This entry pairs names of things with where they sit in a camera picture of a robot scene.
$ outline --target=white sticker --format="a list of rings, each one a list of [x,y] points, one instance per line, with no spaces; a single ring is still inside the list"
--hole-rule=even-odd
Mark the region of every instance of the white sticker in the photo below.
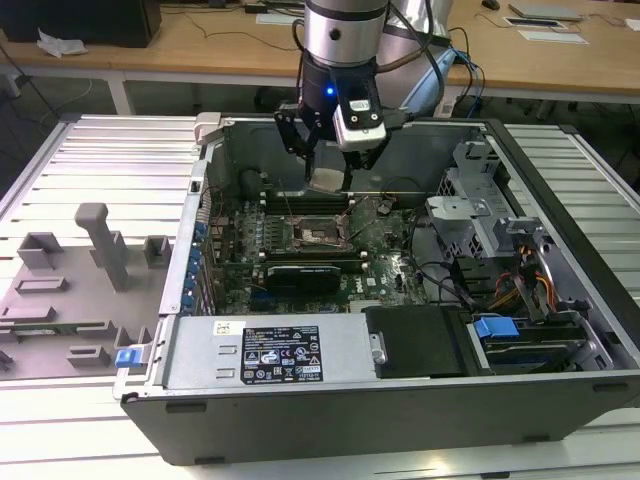
[[[213,324],[213,334],[215,336],[242,335],[246,323],[217,321]]]
[[[18,337],[35,337],[37,335],[55,335],[56,332],[48,329],[41,330],[18,330],[15,332]]]

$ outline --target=electronic component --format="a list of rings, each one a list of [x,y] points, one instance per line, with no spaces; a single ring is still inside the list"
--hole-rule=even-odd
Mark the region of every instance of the electronic component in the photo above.
[[[294,219],[294,245],[301,251],[322,249],[346,250],[350,247],[345,238],[348,217],[302,217]]]
[[[485,316],[474,327],[495,373],[561,371],[588,340],[587,332],[571,315],[551,314],[546,321]]]
[[[278,297],[330,295],[340,289],[340,269],[332,266],[271,267],[266,286]]]
[[[369,335],[379,335],[384,362],[378,378],[462,377],[477,373],[467,334],[467,312],[456,307],[411,305],[364,311]]]

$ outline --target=blue latch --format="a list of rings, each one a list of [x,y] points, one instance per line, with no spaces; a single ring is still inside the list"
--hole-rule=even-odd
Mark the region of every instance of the blue latch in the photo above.
[[[198,250],[195,247],[191,247],[191,250],[189,251],[189,258],[191,260],[193,260],[194,262],[197,262],[198,260],[200,260],[201,256],[202,256],[202,253],[200,252],[200,250]]]
[[[187,290],[193,290],[196,286],[196,280],[193,275],[187,275],[184,279],[184,288]]]
[[[116,368],[134,368],[141,367],[142,364],[142,348],[123,348],[118,350],[116,354]]]
[[[202,222],[196,222],[195,225],[194,225],[194,230],[197,233],[199,233],[201,235],[204,235],[204,234],[207,233],[207,226]]]
[[[187,263],[187,272],[191,273],[192,275],[198,273],[198,264],[196,262]]]
[[[520,332],[511,317],[480,317],[473,323],[480,338],[519,337]]]

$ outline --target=power supply label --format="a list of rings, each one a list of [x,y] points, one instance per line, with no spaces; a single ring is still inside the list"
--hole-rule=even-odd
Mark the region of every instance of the power supply label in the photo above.
[[[245,328],[241,378],[247,385],[321,382],[318,327]]]

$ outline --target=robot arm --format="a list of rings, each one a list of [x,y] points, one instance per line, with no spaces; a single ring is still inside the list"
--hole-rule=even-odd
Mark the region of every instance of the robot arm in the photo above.
[[[416,3],[403,1],[409,8]],[[429,12],[428,25],[433,25],[429,1],[433,0],[424,5]],[[390,132],[410,119],[405,112],[383,110],[375,80],[376,74],[389,71],[377,65],[376,56],[390,11],[401,15],[389,0],[306,2],[300,98],[297,105],[282,105],[275,118],[287,151],[306,162],[307,182],[311,180],[314,148],[319,140],[336,142],[343,152],[342,190],[347,190],[352,171],[372,168],[389,142]],[[417,35],[415,39],[420,48],[393,62],[393,68],[402,66],[403,59],[408,63],[419,58],[427,50],[426,43]],[[296,116],[309,130],[306,140],[295,128]]]

